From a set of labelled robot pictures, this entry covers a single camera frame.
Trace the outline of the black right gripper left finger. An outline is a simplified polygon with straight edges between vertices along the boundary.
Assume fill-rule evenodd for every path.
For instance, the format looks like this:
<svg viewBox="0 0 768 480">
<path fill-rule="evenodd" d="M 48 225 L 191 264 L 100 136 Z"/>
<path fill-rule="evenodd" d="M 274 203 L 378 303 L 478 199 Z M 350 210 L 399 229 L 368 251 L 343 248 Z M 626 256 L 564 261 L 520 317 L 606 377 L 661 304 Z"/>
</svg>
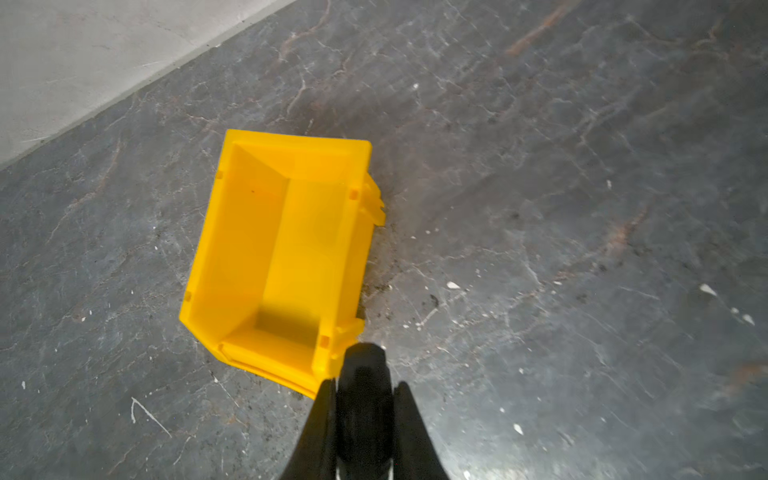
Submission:
<svg viewBox="0 0 768 480">
<path fill-rule="evenodd" d="M 334 379 L 322 382 L 281 480 L 337 478 L 336 393 Z"/>
</svg>

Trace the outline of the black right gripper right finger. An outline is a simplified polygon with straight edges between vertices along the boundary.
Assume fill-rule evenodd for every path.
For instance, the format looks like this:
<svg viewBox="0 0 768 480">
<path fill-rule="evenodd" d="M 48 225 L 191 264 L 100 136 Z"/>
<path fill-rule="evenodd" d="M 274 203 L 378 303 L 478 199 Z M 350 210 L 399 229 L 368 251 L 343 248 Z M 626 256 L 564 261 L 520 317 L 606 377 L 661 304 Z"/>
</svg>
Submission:
<svg viewBox="0 0 768 480">
<path fill-rule="evenodd" d="M 448 480 L 411 389 L 404 381 L 394 389 L 393 414 L 393 479 Z"/>
</svg>

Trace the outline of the black screwdriver handle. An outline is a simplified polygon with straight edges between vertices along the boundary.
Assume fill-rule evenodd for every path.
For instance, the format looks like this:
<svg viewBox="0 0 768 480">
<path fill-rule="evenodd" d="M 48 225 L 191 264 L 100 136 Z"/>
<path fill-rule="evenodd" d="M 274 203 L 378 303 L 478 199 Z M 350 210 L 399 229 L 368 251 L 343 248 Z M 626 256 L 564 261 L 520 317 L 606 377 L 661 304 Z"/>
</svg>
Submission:
<svg viewBox="0 0 768 480">
<path fill-rule="evenodd" d="M 358 343 L 345 352 L 337 387 L 341 479 L 386 479 L 393 458 L 393 388 L 385 350 Z"/>
</svg>

